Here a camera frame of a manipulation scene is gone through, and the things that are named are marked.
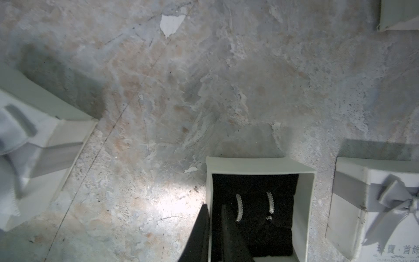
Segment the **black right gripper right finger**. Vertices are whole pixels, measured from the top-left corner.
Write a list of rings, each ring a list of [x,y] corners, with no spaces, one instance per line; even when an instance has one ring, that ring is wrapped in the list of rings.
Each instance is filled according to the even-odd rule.
[[[222,206],[222,262],[254,262],[246,243],[236,226],[233,212]]]

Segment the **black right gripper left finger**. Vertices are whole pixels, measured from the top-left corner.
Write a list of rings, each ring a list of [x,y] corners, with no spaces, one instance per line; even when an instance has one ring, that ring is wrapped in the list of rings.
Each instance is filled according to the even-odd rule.
[[[208,262],[209,222],[208,206],[203,204],[178,262]]]

